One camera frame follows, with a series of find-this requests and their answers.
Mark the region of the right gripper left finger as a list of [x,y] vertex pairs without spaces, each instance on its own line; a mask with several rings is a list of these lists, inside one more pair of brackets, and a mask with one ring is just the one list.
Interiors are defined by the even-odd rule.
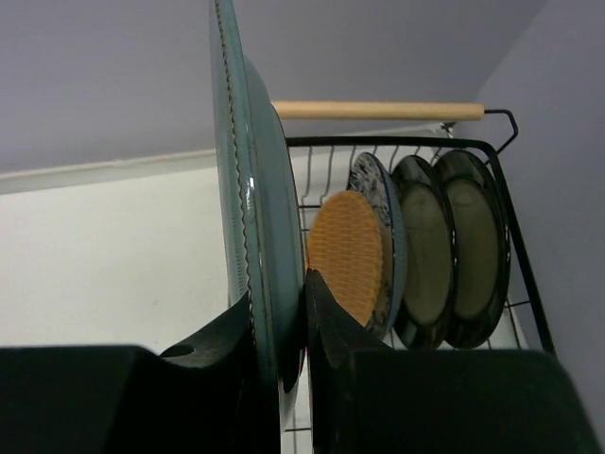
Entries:
[[249,301],[154,354],[136,345],[1,352],[5,453],[258,453]]

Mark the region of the dark rimmed plate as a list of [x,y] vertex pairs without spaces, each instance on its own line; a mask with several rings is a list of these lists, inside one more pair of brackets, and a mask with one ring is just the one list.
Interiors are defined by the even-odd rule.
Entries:
[[453,149],[434,164],[449,200],[458,244],[457,293],[446,341],[473,349],[497,327],[510,281],[510,229],[490,170],[473,153]]
[[408,155],[391,172],[407,242],[406,285],[393,329],[408,349],[436,349],[453,314],[458,246],[452,209],[436,170]]

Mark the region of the orange woven plate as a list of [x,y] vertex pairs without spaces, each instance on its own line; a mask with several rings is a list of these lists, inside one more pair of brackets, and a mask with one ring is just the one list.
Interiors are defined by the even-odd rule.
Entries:
[[324,203],[307,238],[306,263],[360,325],[371,319],[382,281],[382,238],[365,198],[344,190]]

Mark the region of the teal ceramic plate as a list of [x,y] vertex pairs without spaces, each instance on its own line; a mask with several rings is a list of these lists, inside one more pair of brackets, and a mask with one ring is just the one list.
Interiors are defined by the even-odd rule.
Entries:
[[244,55],[233,3],[210,4],[216,160],[230,303],[250,301],[261,381],[290,393],[303,363],[303,241],[284,131]]

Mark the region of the blue floral plate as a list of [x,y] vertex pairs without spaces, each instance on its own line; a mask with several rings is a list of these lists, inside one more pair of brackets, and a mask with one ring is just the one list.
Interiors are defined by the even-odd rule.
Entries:
[[367,328],[382,340],[397,318],[407,278],[407,241],[398,193],[382,162],[360,153],[349,172],[346,188],[360,194],[372,208],[382,241],[382,280]]

